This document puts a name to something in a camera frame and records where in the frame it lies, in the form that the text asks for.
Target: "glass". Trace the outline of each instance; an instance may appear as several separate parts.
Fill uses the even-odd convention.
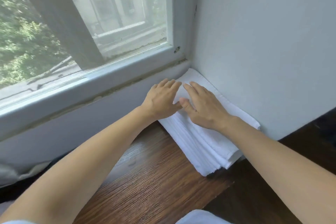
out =
[[[167,41],[166,0],[73,0],[109,61]]]
[[[29,0],[0,0],[0,106],[80,72]]]

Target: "wooden surface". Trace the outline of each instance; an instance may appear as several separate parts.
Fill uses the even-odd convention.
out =
[[[313,124],[280,142],[336,174],[336,148],[321,137]],[[230,177],[234,184],[204,210],[234,224],[301,223],[247,160],[235,163],[230,169]]]
[[[175,223],[232,183],[226,174],[201,176],[156,122],[136,138],[75,224]]]

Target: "green foliage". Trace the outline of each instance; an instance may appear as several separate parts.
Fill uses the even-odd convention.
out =
[[[44,73],[68,56],[29,0],[0,0],[0,88]]]

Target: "screw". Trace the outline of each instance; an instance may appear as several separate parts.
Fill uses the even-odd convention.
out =
[[[174,50],[174,53],[178,52],[180,50],[180,47],[176,47],[176,49]]]

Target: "hand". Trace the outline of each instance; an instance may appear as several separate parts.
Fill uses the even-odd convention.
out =
[[[182,82],[164,79],[159,84],[153,85],[147,93],[141,107],[155,120],[164,119],[173,115],[182,108],[179,102],[173,104],[176,92],[181,84]]]
[[[183,84],[189,93],[196,109],[192,107],[189,100],[180,98],[180,103],[189,115],[191,121],[201,127],[219,131],[223,124],[231,117],[215,95],[196,82],[190,85]]]

